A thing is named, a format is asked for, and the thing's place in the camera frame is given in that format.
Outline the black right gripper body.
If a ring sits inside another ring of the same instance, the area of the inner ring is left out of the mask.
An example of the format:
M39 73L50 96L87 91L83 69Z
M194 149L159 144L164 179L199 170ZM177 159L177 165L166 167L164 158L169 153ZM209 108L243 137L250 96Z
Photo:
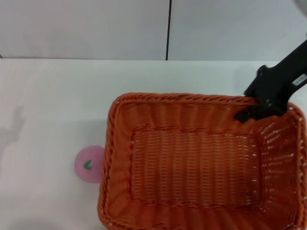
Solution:
M274 67L261 66L244 95L255 98L255 105L269 108L274 115L284 115L290 97L306 83L307 42L304 41Z

